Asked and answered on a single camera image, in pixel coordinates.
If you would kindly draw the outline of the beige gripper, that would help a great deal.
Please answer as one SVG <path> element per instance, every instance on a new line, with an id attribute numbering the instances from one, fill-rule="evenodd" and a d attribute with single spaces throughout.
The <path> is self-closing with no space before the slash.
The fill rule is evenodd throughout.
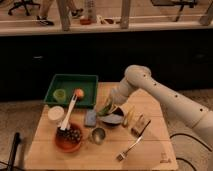
<path id="1" fill-rule="evenodd" d="M 127 98 L 120 94 L 116 88 L 110 90 L 109 97 L 115 105 L 122 105 L 127 101 Z"/>

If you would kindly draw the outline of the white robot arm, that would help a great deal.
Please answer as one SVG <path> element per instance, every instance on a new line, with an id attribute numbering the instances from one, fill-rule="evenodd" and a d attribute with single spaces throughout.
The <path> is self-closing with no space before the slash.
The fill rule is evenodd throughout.
<path id="1" fill-rule="evenodd" d="M 123 79 L 111 89 L 109 97 L 115 105 L 122 105 L 138 89 L 145 90 L 174 111 L 205 143 L 213 147 L 213 111 L 154 80 L 148 67 L 128 66 Z"/>

